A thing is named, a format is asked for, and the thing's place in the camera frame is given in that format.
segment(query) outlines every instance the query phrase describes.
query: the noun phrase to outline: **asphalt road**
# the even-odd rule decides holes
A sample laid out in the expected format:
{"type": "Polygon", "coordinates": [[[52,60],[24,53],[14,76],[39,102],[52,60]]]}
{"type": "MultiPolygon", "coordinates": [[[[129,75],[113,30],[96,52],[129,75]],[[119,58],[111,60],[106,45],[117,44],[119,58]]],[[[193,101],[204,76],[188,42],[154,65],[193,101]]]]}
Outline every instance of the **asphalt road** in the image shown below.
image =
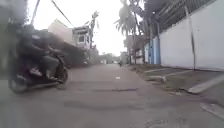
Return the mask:
{"type": "Polygon", "coordinates": [[[223,128],[200,98],[172,95],[117,65],[70,71],[66,90],[15,95],[1,80],[0,128],[223,128]]]}

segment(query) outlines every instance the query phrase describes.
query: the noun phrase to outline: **person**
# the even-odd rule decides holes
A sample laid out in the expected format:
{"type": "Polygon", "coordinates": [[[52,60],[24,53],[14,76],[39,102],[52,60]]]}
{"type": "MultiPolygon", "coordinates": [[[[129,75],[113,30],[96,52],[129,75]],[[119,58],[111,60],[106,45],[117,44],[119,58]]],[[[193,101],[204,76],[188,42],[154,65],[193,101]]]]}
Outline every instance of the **person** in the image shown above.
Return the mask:
{"type": "Polygon", "coordinates": [[[32,63],[37,64],[44,77],[48,77],[47,69],[55,67],[52,64],[57,63],[56,59],[48,56],[49,45],[46,42],[46,38],[46,34],[37,32],[33,26],[27,25],[24,26],[20,41],[17,45],[17,53],[20,59],[22,61],[31,61],[32,63]]]}

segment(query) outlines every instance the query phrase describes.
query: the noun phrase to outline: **building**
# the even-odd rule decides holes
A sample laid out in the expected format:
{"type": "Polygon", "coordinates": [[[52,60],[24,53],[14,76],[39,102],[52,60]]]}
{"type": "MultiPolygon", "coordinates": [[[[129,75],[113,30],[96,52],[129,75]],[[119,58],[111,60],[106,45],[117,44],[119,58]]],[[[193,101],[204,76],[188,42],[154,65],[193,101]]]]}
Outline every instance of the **building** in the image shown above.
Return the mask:
{"type": "Polygon", "coordinates": [[[72,32],[72,28],[68,28],[58,19],[51,23],[51,25],[48,27],[48,32],[57,35],[61,40],[66,43],[69,43],[70,45],[77,46],[72,32]]]}
{"type": "Polygon", "coordinates": [[[91,49],[92,42],[89,32],[89,26],[76,27],[73,29],[73,34],[77,47],[91,49]]]}

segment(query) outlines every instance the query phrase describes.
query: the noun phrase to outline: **sky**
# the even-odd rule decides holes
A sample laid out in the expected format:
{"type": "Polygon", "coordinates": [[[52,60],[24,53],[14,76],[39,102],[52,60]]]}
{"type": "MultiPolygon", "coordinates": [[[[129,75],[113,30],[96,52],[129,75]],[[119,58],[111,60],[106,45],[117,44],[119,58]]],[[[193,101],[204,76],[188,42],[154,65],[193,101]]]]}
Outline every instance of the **sky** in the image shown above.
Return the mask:
{"type": "MultiPolygon", "coordinates": [[[[29,0],[28,2],[29,16],[32,17],[36,0],[29,0]]],[[[122,7],[120,0],[55,0],[55,2],[72,25],[54,7],[51,0],[40,0],[34,21],[36,29],[48,28],[55,19],[60,20],[68,27],[82,26],[91,20],[91,15],[97,10],[100,29],[96,30],[94,42],[100,54],[120,55],[121,51],[126,50],[123,45],[125,38],[121,32],[116,30],[114,25],[114,22],[119,19],[119,10],[122,7]]]]}

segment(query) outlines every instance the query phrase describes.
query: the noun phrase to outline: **narrow street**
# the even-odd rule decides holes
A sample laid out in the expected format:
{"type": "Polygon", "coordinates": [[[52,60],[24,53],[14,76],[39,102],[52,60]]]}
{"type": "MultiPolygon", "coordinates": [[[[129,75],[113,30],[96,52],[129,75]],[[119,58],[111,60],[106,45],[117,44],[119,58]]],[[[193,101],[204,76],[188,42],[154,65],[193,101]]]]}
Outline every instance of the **narrow street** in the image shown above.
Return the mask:
{"type": "Polygon", "coordinates": [[[98,65],[70,71],[66,90],[13,94],[0,86],[0,128],[223,128],[200,108],[199,97],[172,95],[127,67],[98,65]]]}

